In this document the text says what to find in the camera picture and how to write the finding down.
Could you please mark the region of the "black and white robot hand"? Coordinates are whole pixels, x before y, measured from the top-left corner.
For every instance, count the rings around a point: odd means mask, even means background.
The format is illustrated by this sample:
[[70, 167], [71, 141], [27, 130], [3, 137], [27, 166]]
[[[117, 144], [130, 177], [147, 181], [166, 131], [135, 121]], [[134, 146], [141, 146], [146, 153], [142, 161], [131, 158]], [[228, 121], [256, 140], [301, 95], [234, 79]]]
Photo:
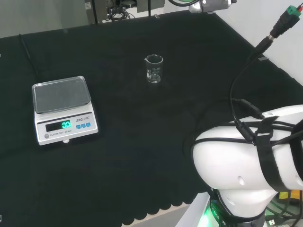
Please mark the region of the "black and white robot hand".
[[218, 10], [228, 9], [237, 0], [199, 0], [197, 3], [189, 6], [191, 13], [206, 13]]

